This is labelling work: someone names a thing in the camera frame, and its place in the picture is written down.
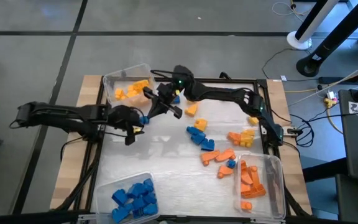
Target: white cable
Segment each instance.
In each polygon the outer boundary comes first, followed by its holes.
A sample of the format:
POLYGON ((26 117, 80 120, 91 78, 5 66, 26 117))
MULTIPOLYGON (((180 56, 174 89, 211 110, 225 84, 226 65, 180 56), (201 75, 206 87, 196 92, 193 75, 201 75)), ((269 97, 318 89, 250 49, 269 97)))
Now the white cable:
POLYGON ((296 16, 296 18, 298 18, 300 21, 303 22, 303 19, 301 19, 301 18, 295 13, 295 11, 291 9, 291 6, 290 6, 289 4, 287 4, 287 3, 285 3, 285 2, 276 2, 276 3, 274 3, 273 6, 272 6, 272 11, 273 11, 276 15, 279 15, 279 16, 289 16, 289 15, 291 15, 291 14, 294 14, 294 15, 296 16), (281 14, 281 13, 278 13, 278 12, 274 11, 274 6, 277 5, 277 4, 283 4, 283 5, 288 6, 288 8, 290 8, 291 12, 288 13, 288 14, 281 14))
POLYGON ((346 76, 345 78, 339 80, 338 82, 334 82, 334 83, 328 85, 326 88, 323 88, 322 90, 317 91, 316 93, 312 93, 312 94, 310 94, 309 96, 304 97, 304 98, 302 98, 302 99, 300 99, 300 100, 298 100, 298 101, 296 101, 296 102, 294 102, 294 103, 292 103, 292 104, 290 104, 290 105, 288 105, 288 106, 295 105, 295 104, 297 104, 297 103, 299 103, 299 102, 301 102, 301 101, 303 101, 303 100, 305 100, 305 99, 307 99, 307 98, 309 98, 309 97, 312 97, 312 96, 314 96, 315 94, 318 94, 319 92, 321 92, 321 91, 323 91, 323 90, 326 90, 326 89, 328 89, 328 88, 330 88, 330 87, 332 87, 332 86, 334 86, 334 85, 337 85, 338 83, 343 82, 344 80, 346 80, 347 78, 349 78, 349 77, 351 77, 351 76, 353 76, 353 75, 355 75, 355 74, 358 74, 358 69, 357 69, 356 71, 350 73, 350 74, 349 74, 348 76, 346 76))

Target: bin of yellow blocks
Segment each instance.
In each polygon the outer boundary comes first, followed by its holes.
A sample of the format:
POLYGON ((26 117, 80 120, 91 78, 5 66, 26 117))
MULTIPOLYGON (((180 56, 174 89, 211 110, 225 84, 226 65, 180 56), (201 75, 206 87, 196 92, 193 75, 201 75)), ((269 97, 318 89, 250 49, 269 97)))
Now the bin of yellow blocks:
MULTIPOLYGON (((143 88, 146 86, 150 87, 148 80, 141 80, 141 81, 135 82, 128 86, 128 91, 126 94, 123 89, 117 88, 116 91, 114 92, 116 100, 125 100, 127 98, 132 98, 139 94, 143 94, 143 88)), ((145 103, 147 101, 148 101, 148 99, 145 96, 143 96, 137 103, 145 103)))

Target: blue toy block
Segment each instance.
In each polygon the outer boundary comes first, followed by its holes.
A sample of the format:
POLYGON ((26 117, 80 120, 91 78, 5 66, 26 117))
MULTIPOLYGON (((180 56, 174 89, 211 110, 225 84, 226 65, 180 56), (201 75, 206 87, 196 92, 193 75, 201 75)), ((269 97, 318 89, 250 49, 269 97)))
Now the blue toy block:
POLYGON ((140 218, 143 216, 143 209, 134 210, 132 213, 134 214, 134 218, 140 218))
POLYGON ((180 97, 179 96, 175 97, 175 99, 173 99, 173 101, 172 101, 172 104, 178 104, 178 103, 180 103, 180 97))
POLYGON ((119 223, 121 222, 123 219, 125 219, 125 217, 127 217, 129 215, 129 212, 125 209, 125 208, 115 208, 112 210, 111 212, 111 216, 112 219, 116 222, 119 223))
POLYGON ((141 183, 136 183, 134 185, 132 185, 132 187, 130 187, 130 189, 128 190, 128 194, 127 196, 129 198, 137 198, 139 197, 141 194, 146 194, 147 190, 146 188, 143 186, 143 184, 141 183))
POLYGON ((190 126, 188 126, 187 128, 186 128, 186 131, 188 132, 188 133, 190 133, 190 134, 203 134, 203 132, 202 131, 200 131, 199 129, 196 129, 195 127, 190 127, 190 126))
POLYGON ((144 195, 143 196, 143 200, 147 203, 147 204, 150 204, 150 203, 157 203, 157 199, 155 198, 155 193, 148 193, 147 195, 144 195))
POLYGON ((149 120, 149 118, 146 117, 146 116, 141 116, 141 117, 140 117, 140 123, 141 123, 141 124, 149 124, 149 123, 150 123, 150 120, 149 120))
POLYGON ((124 208, 125 208, 128 212, 130 212, 130 211, 132 211, 132 210, 134 209, 134 205, 133 205, 132 203, 128 203, 128 204, 124 205, 124 208))
POLYGON ((117 190, 111 197, 119 206, 123 206, 128 200, 124 189, 117 190))
POLYGON ((236 166, 236 162, 234 160, 230 159, 226 162, 226 166, 230 169, 234 169, 234 167, 236 166))
POLYGON ((156 204, 150 204, 143 208, 144 215, 154 215, 157 214, 158 208, 156 204))
POLYGON ((213 151, 215 149, 215 142, 210 139, 204 139, 201 142, 201 150, 205 150, 205 151, 213 151))
POLYGON ((197 145, 201 144, 201 142, 205 139, 205 134, 204 133, 199 133, 199 134, 192 134, 190 139, 197 145))
POLYGON ((152 192, 154 190, 154 184, 150 178, 143 181, 143 186, 148 192, 152 192))
POLYGON ((146 203, 144 202, 142 197, 135 198, 134 202, 132 202, 134 210, 138 210, 140 208, 144 208, 146 206, 146 203))

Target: bin of blue blocks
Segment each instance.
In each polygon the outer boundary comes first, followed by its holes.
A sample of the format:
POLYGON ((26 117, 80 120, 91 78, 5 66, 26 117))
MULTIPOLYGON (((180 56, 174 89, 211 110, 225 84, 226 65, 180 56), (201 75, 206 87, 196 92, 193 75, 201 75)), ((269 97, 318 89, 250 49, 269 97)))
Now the bin of blue blocks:
POLYGON ((123 221, 131 212, 134 218, 154 215, 158 212, 157 198, 151 179, 132 185, 126 193, 124 189, 119 189, 111 198, 118 204, 118 208, 111 212, 112 219, 116 223, 123 221))

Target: yellow cable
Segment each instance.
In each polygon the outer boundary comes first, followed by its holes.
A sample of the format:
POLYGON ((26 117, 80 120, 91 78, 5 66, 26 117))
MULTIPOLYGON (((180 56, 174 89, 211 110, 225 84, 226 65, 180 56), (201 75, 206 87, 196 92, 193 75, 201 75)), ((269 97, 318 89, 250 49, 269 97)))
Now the yellow cable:
MULTIPOLYGON (((358 76, 358 74, 355 74, 355 75, 353 75, 353 76, 351 76, 351 77, 347 77, 345 80, 348 80, 348 79, 350 79, 350 78, 354 78, 354 77, 356 77, 356 76, 358 76)), ((309 92, 309 91, 316 91, 316 90, 317 90, 317 88, 313 88, 313 89, 309 89, 309 90, 284 91, 284 93, 306 93, 306 92, 309 92)))
POLYGON ((328 121, 331 123, 331 125, 333 126, 333 128, 335 128, 336 131, 338 131, 339 133, 343 134, 343 132, 334 124, 334 122, 332 121, 330 114, 329 114, 329 108, 327 109, 327 116, 328 116, 328 121))

